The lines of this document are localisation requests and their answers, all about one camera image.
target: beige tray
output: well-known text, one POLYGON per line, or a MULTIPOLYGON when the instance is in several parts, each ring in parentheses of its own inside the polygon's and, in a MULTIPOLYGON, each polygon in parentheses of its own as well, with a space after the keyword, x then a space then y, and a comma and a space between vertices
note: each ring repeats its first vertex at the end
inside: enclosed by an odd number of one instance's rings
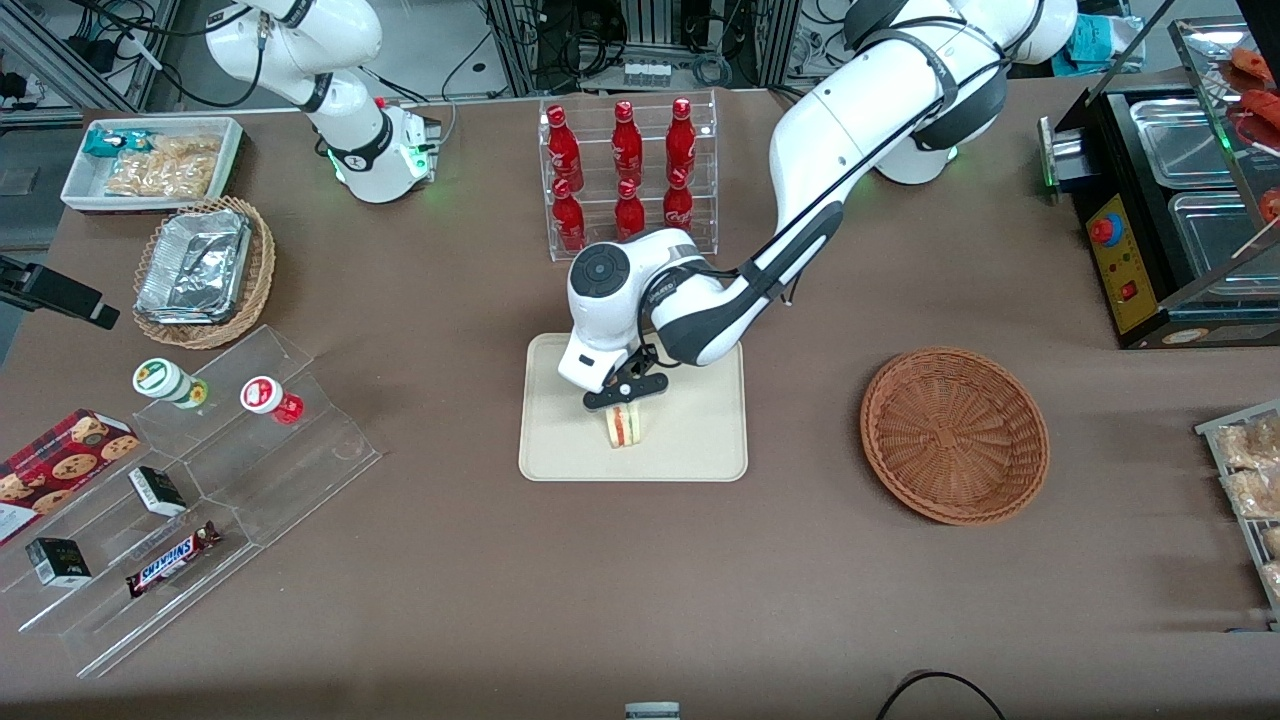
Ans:
POLYGON ((660 370, 666 393, 637 401, 639 445, 613 450, 604 414, 582 407, 582 391, 559 377, 567 334, 529 343, 520 471, 538 482, 730 483, 746 473, 742 346, 707 368, 660 370))

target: brown tablecloth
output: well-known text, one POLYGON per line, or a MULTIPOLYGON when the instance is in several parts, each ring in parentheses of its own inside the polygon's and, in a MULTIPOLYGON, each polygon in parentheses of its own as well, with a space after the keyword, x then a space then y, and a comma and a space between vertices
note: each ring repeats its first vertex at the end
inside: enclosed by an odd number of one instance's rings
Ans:
MULTIPOLYGON (((607 719, 669 698, 689 720, 844 719, 937 667, 1010 716, 1271 716, 1280 638, 1222 633, 1265 626, 1266 601, 1190 428, 1280 395, 1280 351, 1116 350, 1070 208, 1033 196, 1034 122, 1078 90, 1015 82, 937 182, 863 181, 796 306, 744 340, 750 470, 727 486, 521 478, 525 348, 570 328, 536 104, 465 106, 438 182, 387 206, 334 182, 302 115, 241 115, 234 190, 279 246, 264 320, 387 456, 102 680, 8 624, 0 715, 607 719), (1005 524, 924 520, 861 456, 867 380, 925 345, 992 357, 1043 409, 1050 478, 1005 524)), ((773 228, 785 105, 719 102, 732 266, 773 228)), ((127 309, 155 223, 68 211, 49 264, 127 309)), ((76 407, 128 416, 160 352, 214 356, 37 313, 0 373, 0 447, 76 407)), ((899 717, 986 716, 931 683, 899 717)))

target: white tray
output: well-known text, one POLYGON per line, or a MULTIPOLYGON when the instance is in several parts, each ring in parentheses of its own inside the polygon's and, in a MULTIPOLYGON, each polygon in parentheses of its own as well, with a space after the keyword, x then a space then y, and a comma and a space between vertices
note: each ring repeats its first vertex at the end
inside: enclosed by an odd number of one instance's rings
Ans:
MULTIPOLYGON (((746 473, 742 346, 707 368, 658 369, 669 389, 637 401, 640 443, 614 450, 603 413, 556 368, 567 334, 529 343, 520 471, 536 482, 728 483, 746 473)), ((663 354, 663 360, 669 359, 663 354)))
POLYGON ((119 197, 106 195, 106 179, 115 168, 115 158, 96 158, 76 149, 76 160, 63 184, 63 202, 82 213, 146 213, 155 210, 177 210, 200 202, 221 197, 236 164, 236 151, 239 149, 243 131, 239 123, 225 117, 201 118, 119 118, 113 120, 93 120, 84 131, 86 137, 95 129, 148 129, 161 135, 191 136, 216 135, 223 138, 218 151, 218 164, 209 182, 205 197, 182 200, 173 197, 119 197))

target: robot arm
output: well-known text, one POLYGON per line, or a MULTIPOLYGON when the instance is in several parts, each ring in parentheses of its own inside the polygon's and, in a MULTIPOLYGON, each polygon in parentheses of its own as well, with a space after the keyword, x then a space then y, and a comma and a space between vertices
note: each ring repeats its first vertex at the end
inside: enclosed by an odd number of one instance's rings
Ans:
MULTIPOLYGON (((205 36, 228 74, 259 85, 307 113, 329 145, 338 179, 367 202, 388 202, 434 169, 422 118, 379 108, 351 72, 378 56, 383 28, 366 0, 248 0, 260 10, 205 36)), ((209 17, 216 23, 233 8, 209 17)))
MULTIPOLYGON (((867 170, 891 155, 901 156, 906 146, 908 154, 920 156, 916 160, 933 163, 932 176, 925 176, 934 177, 951 147, 984 131, 1002 106, 1006 53, 1042 61, 1075 23, 1071 0, 899 5, 901 10, 886 18, 892 22, 869 28, 858 56, 774 128, 769 170, 777 232, 739 266, 732 282, 722 284, 717 275, 724 273, 712 272, 678 229, 655 231, 625 245, 593 245, 575 259, 568 283, 575 324, 559 373, 589 391, 589 407, 596 393, 605 393, 607 401, 595 406, 643 396, 607 389, 616 379, 631 380, 614 383, 630 388, 648 369, 634 368, 628 378, 620 378, 643 348, 641 311, 649 313, 673 360, 708 365, 723 357, 826 246, 844 219, 844 200, 867 170), (975 18, 984 26, 974 24, 975 18), (1037 49, 1027 50, 1029 42, 1037 49), (925 135, 932 126, 946 132, 925 135), (933 147, 922 137, 956 142, 933 147)), ((899 158, 895 167, 900 165, 899 158)))

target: empty wicker basket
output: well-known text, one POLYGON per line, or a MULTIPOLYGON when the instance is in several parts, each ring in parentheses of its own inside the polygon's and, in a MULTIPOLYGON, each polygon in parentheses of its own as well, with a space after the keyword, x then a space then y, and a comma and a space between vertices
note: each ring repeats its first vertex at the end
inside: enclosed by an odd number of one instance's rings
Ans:
POLYGON ((951 525, 1007 520, 1048 473, 1048 432, 1027 389, 1000 365, 951 347, 900 355, 872 379, 863 448, 884 486, 951 525))
MULTIPOLYGON (((266 305, 266 296, 271 292, 271 273, 275 272, 275 241, 271 237, 271 228, 266 227, 262 215, 252 205, 237 197, 219 197, 192 205, 175 213, 188 215, 197 213, 212 213, 215 210, 236 210, 253 223, 253 236, 250 238, 248 258, 244 260, 244 279, 241 282, 241 295, 237 302, 236 314, 232 319, 220 325, 161 325, 145 319, 133 313, 133 322, 142 328, 143 334, 156 342, 177 345, 187 350, 209 350, 238 338, 253 328, 262 306, 266 305)), ((142 251, 142 261, 133 274, 133 291, 142 290, 142 281, 151 266, 151 254, 156 247, 156 238, 160 237, 160 228, 151 233, 151 242, 142 251)))

